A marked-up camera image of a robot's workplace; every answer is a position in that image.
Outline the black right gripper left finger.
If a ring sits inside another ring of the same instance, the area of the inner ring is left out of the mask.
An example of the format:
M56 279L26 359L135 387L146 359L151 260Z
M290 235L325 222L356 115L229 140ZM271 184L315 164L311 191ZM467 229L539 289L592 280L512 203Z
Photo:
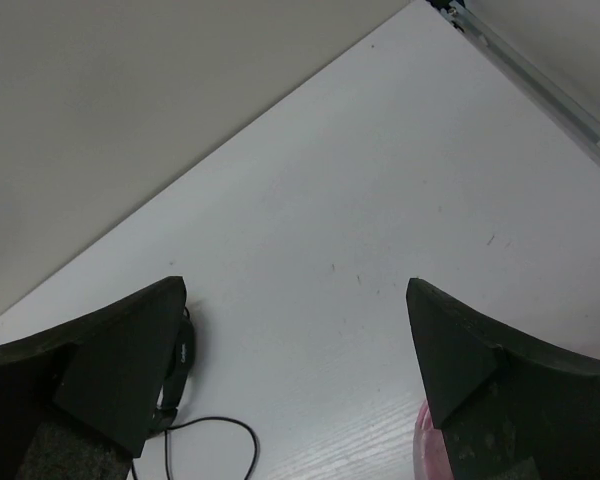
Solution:
M0 345L0 479L124 479L160 411L187 291L161 279Z

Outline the black wired headphones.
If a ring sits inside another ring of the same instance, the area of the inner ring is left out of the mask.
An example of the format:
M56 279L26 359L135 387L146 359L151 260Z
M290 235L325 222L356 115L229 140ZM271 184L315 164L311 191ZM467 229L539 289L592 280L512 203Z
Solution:
M261 453L260 439L252 426L244 421L219 415L203 416L181 424L175 423L189 375L195 366L196 356L197 331L189 308L184 307L169 366L167 367L167 372L162 383L160 401L154 410L148 434L149 439L156 437L163 439L165 478L173 479L171 433L193 425L217 422L239 427L249 435L253 453L244 478L251 479Z

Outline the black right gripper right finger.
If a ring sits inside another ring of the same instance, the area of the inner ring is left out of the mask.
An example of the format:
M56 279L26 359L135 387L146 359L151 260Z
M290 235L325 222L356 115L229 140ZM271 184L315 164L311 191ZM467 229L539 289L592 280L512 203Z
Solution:
M600 360L417 278L406 304L433 426L457 479L600 479Z

